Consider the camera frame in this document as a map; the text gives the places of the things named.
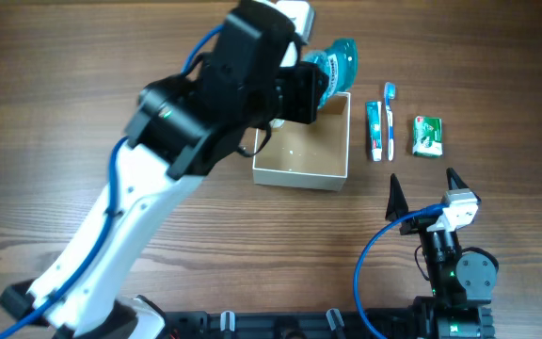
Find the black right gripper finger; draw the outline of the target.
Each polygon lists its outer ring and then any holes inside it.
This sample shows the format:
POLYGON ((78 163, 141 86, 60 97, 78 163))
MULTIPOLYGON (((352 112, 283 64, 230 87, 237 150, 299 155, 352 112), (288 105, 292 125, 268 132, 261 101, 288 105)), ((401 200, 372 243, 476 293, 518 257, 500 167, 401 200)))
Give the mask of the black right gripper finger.
POLYGON ((447 203, 480 203, 480 197, 460 178, 453 168, 446 169, 448 190, 447 203))
POLYGON ((395 173, 390 177, 390 196, 385 220, 395 221, 409 212, 408 204, 399 180, 395 173))

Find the blue mouthwash bottle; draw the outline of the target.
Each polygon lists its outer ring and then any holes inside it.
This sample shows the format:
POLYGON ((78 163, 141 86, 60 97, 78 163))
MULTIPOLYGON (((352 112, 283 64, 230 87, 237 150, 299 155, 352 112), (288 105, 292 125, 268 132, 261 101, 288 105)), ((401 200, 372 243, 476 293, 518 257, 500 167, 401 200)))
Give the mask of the blue mouthwash bottle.
POLYGON ((327 76, 318 108, 321 109, 329 98, 338 92, 348 91, 354 84, 358 72, 358 48, 354 39, 337 39, 325 50, 313 50, 304 60, 316 64, 327 76))

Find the white leaf-print tube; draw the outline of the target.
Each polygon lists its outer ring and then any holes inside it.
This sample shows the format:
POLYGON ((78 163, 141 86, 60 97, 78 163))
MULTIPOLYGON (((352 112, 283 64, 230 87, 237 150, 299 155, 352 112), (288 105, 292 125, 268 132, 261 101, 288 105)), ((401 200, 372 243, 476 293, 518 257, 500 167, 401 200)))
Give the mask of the white leaf-print tube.
POLYGON ((282 119, 273 119, 271 122, 270 122, 270 126, 273 128, 273 129, 280 129, 283 124, 285 123, 285 120, 282 120, 282 119))

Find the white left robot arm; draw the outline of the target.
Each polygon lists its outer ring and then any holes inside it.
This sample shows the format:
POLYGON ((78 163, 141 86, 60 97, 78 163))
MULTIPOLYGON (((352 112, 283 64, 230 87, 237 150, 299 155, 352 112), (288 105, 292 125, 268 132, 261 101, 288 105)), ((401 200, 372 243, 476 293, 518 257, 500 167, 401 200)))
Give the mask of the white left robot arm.
POLYGON ((71 242, 38 278, 7 287, 14 324, 58 338, 165 338, 165 313, 120 287, 164 220, 213 167, 242 153, 249 128, 312 123, 328 78, 301 57, 314 23, 305 1, 242 1, 195 48, 183 69, 139 94, 113 147, 108 182, 71 242))

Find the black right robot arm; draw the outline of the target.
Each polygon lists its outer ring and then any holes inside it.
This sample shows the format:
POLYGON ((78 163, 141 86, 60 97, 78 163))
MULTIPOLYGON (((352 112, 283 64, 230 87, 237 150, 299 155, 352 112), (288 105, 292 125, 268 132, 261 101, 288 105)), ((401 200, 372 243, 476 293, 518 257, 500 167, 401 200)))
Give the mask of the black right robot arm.
POLYGON ((473 223, 481 199, 446 169, 448 190, 444 208, 400 223, 401 235, 420 238, 426 265, 424 278, 432 295, 416 297, 405 309, 389 309, 378 318, 388 338, 494 338, 488 305, 497 282, 499 263, 477 247, 462 248, 457 231, 473 223))

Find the green white soap pack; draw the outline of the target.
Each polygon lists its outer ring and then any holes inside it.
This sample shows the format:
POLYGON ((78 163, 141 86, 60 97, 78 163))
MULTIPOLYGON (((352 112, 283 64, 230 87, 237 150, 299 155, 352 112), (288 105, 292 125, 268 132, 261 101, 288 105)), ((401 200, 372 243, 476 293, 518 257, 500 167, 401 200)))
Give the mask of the green white soap pack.
POLYGON ((414 119, 412 153, 423 157, 443 155, 441 118, 418 116, 414 119))

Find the white open box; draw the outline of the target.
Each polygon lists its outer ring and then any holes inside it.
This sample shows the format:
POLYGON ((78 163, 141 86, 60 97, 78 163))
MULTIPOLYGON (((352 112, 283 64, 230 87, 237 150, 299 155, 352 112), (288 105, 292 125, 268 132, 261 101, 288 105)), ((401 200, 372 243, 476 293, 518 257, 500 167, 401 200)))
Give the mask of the white open box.
POLYGON ((351 94, 339 92, 311 124, 286 121, 252 162, 258 185, 339 191, 348 177, 351 94))

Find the blue white toothpaste tube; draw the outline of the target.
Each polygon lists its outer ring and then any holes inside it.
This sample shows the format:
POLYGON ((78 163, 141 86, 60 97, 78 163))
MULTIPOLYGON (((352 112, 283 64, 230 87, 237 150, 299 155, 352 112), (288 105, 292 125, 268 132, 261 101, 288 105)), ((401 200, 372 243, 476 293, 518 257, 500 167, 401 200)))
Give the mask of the blue white toothpaste tube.
POLYGON ((370 155, 374 162, 382 160, 382 128, 380 101, 366 103, 366 113, 369 126, 370 155))

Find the blue white toothbrush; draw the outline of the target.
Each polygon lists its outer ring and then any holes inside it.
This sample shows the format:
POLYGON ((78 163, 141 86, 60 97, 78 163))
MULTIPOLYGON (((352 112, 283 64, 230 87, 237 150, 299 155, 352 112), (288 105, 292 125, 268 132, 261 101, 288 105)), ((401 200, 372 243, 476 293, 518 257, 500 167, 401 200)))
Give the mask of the blue white toothbrush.
POLYGON ((396 86, 387 82, 384 87, 384 103, 388 124, 388 160, 392 161, 394 156, 394 129, 393 129, 393 113, 391 110, 391 100, 396 96, 396 86))

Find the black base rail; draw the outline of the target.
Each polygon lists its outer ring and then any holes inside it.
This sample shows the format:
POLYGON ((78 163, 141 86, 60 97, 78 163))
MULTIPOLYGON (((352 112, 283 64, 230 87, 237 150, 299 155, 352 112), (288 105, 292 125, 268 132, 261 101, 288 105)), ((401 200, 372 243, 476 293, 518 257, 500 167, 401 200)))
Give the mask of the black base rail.
MULTIPOLYGON (((368 309, 368 321, 385 338, 494 339, 488 309, 426 311, 422 308, 368 309)), ((336 308, 318 313, 168 312, 170 338, 280 339, 372 338, 357 312, 336 308)))

